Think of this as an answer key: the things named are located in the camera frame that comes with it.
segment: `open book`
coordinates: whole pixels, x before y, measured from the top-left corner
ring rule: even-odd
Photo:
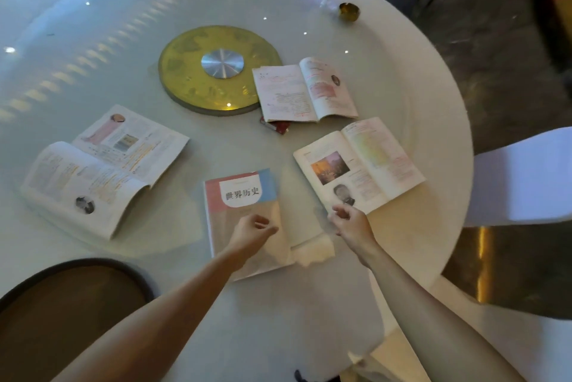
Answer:
[[[425,181],[378,117],[329,133],[294,157],[328,211],[346,203],[369,213]]]
[[[293,263],[290,244],[282,230],[280,206],[270,169],[205,182],[206,216],[211,254],[216,256],[231,240],[243,216],[255,213],[280,227],[262,249],[234,272],[231,279],[250,277]]]
[[[22,195],[50,216],[111,239],[130,201],[159,180],[188,141],[115,105],[71,144],[46,147]]]
[[[346,83],[329,64],[304,58],[293,66],[252,69],[267,122],[318,122],[327,115],[357,118]]]

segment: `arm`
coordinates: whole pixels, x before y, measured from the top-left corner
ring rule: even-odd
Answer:
[[[333,206],[329,216],[369,268],[433,382],[525,382],[480,334],[423,289],[376,242],[365,213]]]
[[[229,245],[197,276],[127,316],[83,351],[52,382],[161,380],[231,274],[278,231],[268,219],[240,219]]]

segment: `gold circular base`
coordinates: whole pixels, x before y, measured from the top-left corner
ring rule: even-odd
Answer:
[[[228,49],[244,58],[238,75],[217,79],[201,66],[205,53]],[[275,48],[252,31],[213,25],[184,32],[174,38],[159,58],[159,78],[173,100],[208,115],[237,115],[260,106],[252,69],[281,66]]]

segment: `round table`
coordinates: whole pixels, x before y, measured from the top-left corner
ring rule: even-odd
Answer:
[[[163,293],[210,259],[203,182],[269,167],[292,243],[328,231],[325,211],[292,153],[349,121],[298,124],[280,136],[260,111],[195,114],[161,89],[157,60],[183,31],[209,24],[249,29],[284,64],[327,60],[347,78],[361,118],[380,116],[427,182],[369,215],[383,247],[419,283],[439,276],[466,213],[470,128],[453,77],[429,41],[384,0],[353,2],[341,24],[315,0],[0,0],[0,294],[47,266],[107,256],[143,271]],[[94,241],[55,227],[19,195],[43,147],[70,142],[113,104],[191,139],[117,238]],[[396,327],[368,271],[332,237],[335,257],[228,285],[168,380],[291,381],[299,369],[326,380]]]

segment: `person's left hand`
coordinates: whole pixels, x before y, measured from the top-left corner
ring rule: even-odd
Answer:
[[[223,253],[232,258],[235,270],[239,270],[277,231],[278,227],[270,226],[270,221],[263,216],[252,214],[242,217]]]

